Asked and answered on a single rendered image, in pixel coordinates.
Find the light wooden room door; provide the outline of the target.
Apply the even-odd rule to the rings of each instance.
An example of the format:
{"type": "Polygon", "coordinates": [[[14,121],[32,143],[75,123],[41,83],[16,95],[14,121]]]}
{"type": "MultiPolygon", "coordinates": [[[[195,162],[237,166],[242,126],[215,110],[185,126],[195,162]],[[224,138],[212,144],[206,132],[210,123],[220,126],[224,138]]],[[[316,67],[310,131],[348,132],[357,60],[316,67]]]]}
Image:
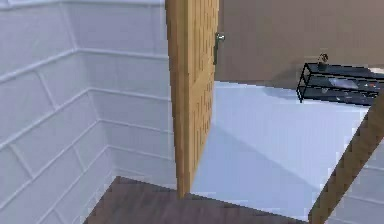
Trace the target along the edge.
{"type": "Polygon", "coordinates": [[[165,0],[177,194],[191,192],[212,118],[220,0],[165,0]]]}

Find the light wooden door frame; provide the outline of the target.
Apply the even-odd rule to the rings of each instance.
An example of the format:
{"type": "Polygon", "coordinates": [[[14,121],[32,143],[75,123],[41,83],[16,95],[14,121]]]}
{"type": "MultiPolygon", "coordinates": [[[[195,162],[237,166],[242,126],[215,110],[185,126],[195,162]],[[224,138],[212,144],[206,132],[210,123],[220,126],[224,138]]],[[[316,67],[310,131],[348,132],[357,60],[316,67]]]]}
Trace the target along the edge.
{"type": "Polygon", "coordinates": [[[325,224],[384,138],[384,90],[380,90],[310,212],[309,224],[325,224]]]}

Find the small dark vase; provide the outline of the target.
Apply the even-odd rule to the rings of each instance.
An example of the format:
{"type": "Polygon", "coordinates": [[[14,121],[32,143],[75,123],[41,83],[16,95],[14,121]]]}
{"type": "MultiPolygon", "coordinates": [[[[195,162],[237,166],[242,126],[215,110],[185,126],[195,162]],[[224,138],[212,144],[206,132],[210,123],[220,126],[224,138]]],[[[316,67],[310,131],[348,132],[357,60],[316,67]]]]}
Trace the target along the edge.
{"type": "Polygon", "coordinates": [[[317,68],[320,71],[324,71],[327,68],[327,61],[329,57],[326,53],[321,53],[318,58],[317,68]]]}

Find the black glass low table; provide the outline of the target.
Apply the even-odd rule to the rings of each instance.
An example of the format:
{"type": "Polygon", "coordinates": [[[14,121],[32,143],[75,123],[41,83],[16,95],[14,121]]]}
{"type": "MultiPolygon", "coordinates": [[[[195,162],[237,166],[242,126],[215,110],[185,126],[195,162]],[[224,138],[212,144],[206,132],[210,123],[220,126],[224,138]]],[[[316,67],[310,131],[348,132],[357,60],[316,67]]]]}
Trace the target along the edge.
{"type": "Polygon", "coordinates": [[[384,73],[366,67],[305,63],[296,93],[304,99],[371,106],[384,90],[384,73]]]}

